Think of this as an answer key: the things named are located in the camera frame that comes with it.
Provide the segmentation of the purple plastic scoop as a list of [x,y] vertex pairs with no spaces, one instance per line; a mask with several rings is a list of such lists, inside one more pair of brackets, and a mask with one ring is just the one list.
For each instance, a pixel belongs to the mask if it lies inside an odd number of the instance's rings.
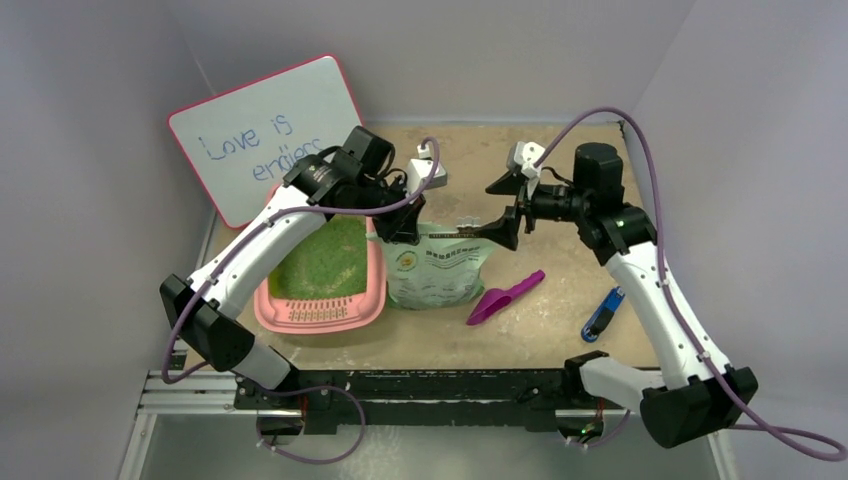
[[493,315],[534,289],[545,278],[545,272],[537,270],[508,289],[492,288],[486,290],[469,314],[465,324],[476,326],[486,322]]

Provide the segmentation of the green litter bag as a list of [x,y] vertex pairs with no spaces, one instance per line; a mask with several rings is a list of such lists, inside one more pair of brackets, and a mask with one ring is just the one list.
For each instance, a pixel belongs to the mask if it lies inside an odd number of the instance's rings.
[[387,268],[393,305],[427,310],[466,304],[484,290],[481,270],[496,244],[478,238],[452,238],[455,228],[419,225],[415,245],[375,237]]

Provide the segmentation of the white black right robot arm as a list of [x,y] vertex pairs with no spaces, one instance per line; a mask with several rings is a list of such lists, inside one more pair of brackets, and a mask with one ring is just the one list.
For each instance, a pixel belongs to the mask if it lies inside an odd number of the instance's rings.
[[481,227],[483,238],[516,250],[518,233],[539,220],[572,222],[623,290],[659,361],[656,372],[626,366],[593,351],[564,363],[561,392],[576,407],[597,397],[639,414],[660,446],[670,449],[729,428],[758,389],[750,368],[735,368],[697,321],[682,326],[686,300],[673,297],[676,283],[658,248],[647,213],[624,198],[623,160],[615,147],[579,145],[571,179],[544,184],[537,162],[545,152],[535,142],[510,150],[507,171],[490,184],[492,195],[514,197],[502,217]]

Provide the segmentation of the pink green litter box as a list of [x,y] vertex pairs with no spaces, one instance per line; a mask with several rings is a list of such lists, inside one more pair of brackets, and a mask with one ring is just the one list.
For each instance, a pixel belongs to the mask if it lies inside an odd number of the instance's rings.
[[375,227],[364,219],[367,240],[367,285],[363,293],[324,300],[290,300],[274,298],[268,289],[268,278],[254,292],[253,310],[264,329],[287,335],[340,333],[368,325],[385,305],[387,297],[386,269],[380,247],[367,238]]

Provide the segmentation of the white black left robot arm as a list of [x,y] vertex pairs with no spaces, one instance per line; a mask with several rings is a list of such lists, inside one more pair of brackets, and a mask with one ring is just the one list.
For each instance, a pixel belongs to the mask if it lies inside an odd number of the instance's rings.
[[252,381],[272,408],[292,405],[299,370],[240,324],[248,298],[302,241],[338,215],[367,217],[387,243],[417,244],[424,190],[440,166],[440,145],[424,138],[428,172],[416,189],[388,182],[394,145],[362,126],[342,145],[297,160],[260,214],[212,261],[188,278],[168,276],[159,291],[172,340],[182,339],[218,372]]

